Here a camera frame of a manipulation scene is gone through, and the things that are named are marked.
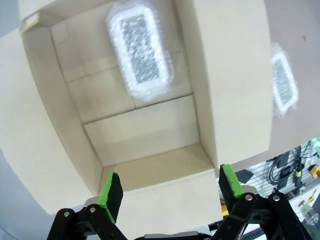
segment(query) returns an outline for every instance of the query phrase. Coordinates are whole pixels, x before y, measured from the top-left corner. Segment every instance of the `black cable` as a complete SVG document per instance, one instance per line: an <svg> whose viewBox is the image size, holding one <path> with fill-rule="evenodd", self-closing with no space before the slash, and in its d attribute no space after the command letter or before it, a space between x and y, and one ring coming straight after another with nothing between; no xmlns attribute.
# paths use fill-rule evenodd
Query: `black cable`
<svg viewBox="0 0 320 240"><path fill-rule="evenodd" d="M210 231L217 230L219 228L219 226L222 224L222 222L223 222L223 220L208 224L209 230Z"/></svg>
<svg viewBox="0 0 320 240"><path fill-rule="evenodd" d="M266 180L267 180L267 182L268 182L269 184L274 185L274 186L275 186L275 185L278 185L278 184L286 181L286 180L289 178L289 176L293 173L293 171L294 171L294 169L295 169L295 166L296 166L296 165L298 164L298 162L301 160L301 159L299 158L300 156L298 155L298 153L301 153L301 147L300 147L300 146L299 146L299 147L296 147L296 148L294 148L294 150L295 150L295 152L297 153L297 155L294 155L294 159L293 159L292 161L290 161L290 162L287 162L287 163L283 166L283 168L285 168L289 163L294 162L293 165L291 166L290 172L289 172L286 176L284 176L284 177L281 177L281 178L278 177L278 175L279 175L279 173L280 173L281 171L279 171L279 172L276 174L276 176L274 176L274 170L275 170L278 162L279 162L284 156L290 154L290 152L289 152L289 153L281 154L281 155L279 155L279 156L277 156L277 157L274 158L274 161L272 162L271 166L268 168L267 173L266 173Z"/></svg>
<svg viewBox="0 0 320 240"><path fill-rule="evenodd" d="M294 149L292 149L291 151L289 152L286 152L286 153L283 153L277 157L274 157L273 158L273 162L272 164L270 165L270 167L268 168L267 172L266 172L266 180L269 184L271 185L278 185L284 181L286 181L290 175L294 172L294 170L296 169L296 167L298 166L298 163L302 160L302 159L307 159L307 158L313 158L314 156L317 156L318 153L315 153L313 154L312 156L304 156L306 154L306 151L308 149L308 147L310 146L311 144L311 141L309 141L307 143L307 145L305 146L305 149L303 151L303 153L301 153L301 146L298 146ZM281 177L279 178L279 174L281 173L281 170L277 172L276 175L274 175L274 171L275 171L275 168L276 166L278 165L278 163L281 161L281 159L283 157L286 157L288 154L290 154L290 152L292 152L292 155L293 155L293 160L287 162L283 167L282 169L284 169L287 165L293 163L291 166L290 166L290 172L284 176L284 177Z"/></svg>

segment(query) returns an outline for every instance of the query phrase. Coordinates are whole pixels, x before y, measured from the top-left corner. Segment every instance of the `bolt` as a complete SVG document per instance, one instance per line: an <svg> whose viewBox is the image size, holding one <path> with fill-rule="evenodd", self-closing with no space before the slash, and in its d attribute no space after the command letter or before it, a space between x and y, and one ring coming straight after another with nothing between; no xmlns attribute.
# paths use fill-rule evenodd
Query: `bolt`
<svg viewBox="0 0 320 240"><path fill-rule="evenodd" d="M274 195L273 196L273 200L275 200L276 202L278 202L280 200L280 197L278 195Z"/></svg>
<svg viewBox="0 0 320 240"><path fill-rule="evenodd" d="M247 201L251 201L252 199L254 199L250 194L245 196L245 200Z"/></svg>

